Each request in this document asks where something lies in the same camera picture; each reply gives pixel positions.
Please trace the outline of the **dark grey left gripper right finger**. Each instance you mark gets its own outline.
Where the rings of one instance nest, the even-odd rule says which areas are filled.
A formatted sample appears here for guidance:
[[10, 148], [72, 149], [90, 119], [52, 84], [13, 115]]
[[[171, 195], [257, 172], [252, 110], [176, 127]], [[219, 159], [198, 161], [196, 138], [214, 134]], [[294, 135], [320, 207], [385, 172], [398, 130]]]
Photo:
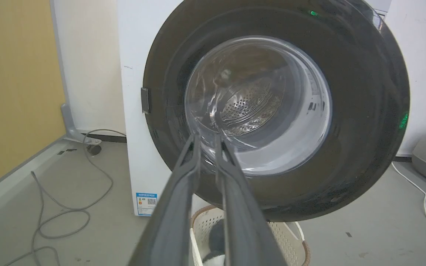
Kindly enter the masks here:
[[227, 266], [286, 266], [235, 153], [215, 136], [216, 185], [223, 196]]

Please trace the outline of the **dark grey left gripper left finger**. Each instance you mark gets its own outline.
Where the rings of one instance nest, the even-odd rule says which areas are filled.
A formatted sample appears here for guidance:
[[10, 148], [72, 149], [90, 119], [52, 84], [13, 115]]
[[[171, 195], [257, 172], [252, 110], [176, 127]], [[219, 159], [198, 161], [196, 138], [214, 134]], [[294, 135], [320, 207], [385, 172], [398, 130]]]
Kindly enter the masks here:
[[192, 198], [200, 180], [202, 151], [191, 135], [176, 162], [129, 266], [187, 266]]

